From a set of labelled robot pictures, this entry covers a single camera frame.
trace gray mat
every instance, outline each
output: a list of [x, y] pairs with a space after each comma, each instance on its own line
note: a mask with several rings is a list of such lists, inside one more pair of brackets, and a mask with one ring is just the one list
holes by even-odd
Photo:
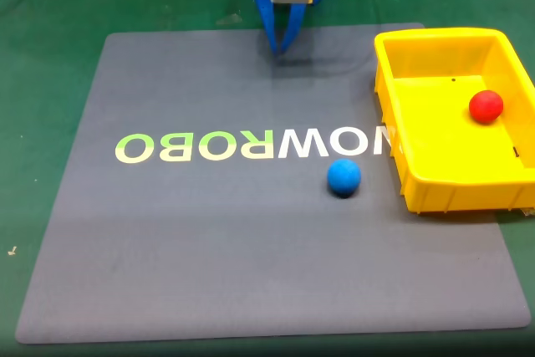
[[[373, 37], [409, 26], [308, 30], [276, 61], [260, 31], [108, 37], [17, 339], [528, 324], [491, 214], [418, 217], [398, 195], [390, 147], [375, 136]], [[344, 127], [362, 133], [343, 129], [331, 141]], [[298, 146], [302, 157], [292, 141], [286, 155], [280, 151], [286, 130], [303, 145], [315, 132], [309, 129], [318, 135], [309, 151]], [[269, 147], [242, 148], [244, 130], [259, 140], [273, 130], [273, 158], [246, 158], [242, 151], [258, 156]], [[207, 160], [199, 148], [214, 131], [231, 133], [237, 143], [221, 161]], [[146, 161], [119, 161], [118, 142], [136, 133], [153, 139], [155, 149]], [[161, 159], [161, 138], [170, 133], [193, 133], [190, 161]], [[217, 136], [201, 148], [215, 159], [227, 149]], [[133, 140], [125, 154], [143, 150]], [[329, 164], [347, 157], [340, 153], [353, 154], [363, 172], [359, 193], [348, 200], [331, 196], [325, 183]], [[184, 157], [180, 150], [170, 155]]]

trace yellow tray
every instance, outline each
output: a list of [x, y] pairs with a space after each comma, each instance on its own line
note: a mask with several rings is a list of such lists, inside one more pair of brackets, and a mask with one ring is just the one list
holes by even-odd
[[[381, 33], [375, 51], [375, 92], [409, 211], [535, 207], [535, 90], [503, 33]], [[484, 89], [504, 104], [489, 125], [468, 111]]]

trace green tabletop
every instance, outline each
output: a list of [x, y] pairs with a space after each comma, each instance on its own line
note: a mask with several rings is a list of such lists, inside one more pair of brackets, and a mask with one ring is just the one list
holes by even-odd
[[[535, 77], [534, 0], [324, 0], [307, 26], [423, 23], [502, 30]], [[110, 33], [260, 28], [253, 0], [0, 0], [0, 355], [436, 355], [535, 347], [526, 329], [27, 346], [14, 338], [99, 55]], [[499, 215], [535, 316], [535, 221]], [[8, 251], [17, 247], [15, 255]]]

